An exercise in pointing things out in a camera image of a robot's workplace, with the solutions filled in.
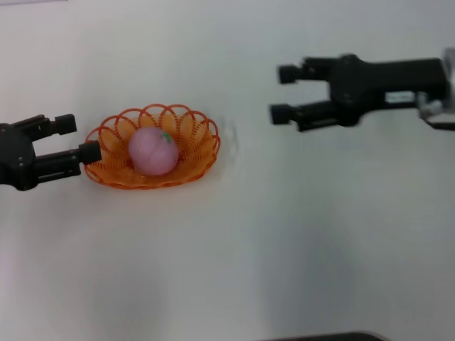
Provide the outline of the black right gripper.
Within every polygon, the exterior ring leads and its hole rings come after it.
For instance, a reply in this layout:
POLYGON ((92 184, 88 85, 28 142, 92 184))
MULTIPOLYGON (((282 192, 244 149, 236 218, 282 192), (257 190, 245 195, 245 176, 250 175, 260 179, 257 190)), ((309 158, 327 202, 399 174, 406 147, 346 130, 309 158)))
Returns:
POLYGON ((330 101, 300 106, 273 104, 273 125, 294 122, 299 132, 330 126, 355 126, 360 118, 376 110, 392 109, 386 103, 390 92, 423 92, 430 99, 445 99, 449 81, 438 58, 369 63, 356 55, 336 58, 304 58, 300 65, 277 69, 282 85, 299 80, 328 81, 330 101))

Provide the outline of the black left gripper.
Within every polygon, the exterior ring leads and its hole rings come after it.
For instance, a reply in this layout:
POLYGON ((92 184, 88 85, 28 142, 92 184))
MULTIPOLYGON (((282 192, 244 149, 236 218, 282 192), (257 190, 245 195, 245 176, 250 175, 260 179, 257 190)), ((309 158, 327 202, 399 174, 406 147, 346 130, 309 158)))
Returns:
POLYGON ((77 149, 36 157, 32 141, 76 131, 73 114, 54 120, 38 115, 12 125, 1 124, 1 184, 19 191, 31 190, 38 183, 79 176, 81 163, 86 166, 101 161, 99 141, 88 141, 77 149))

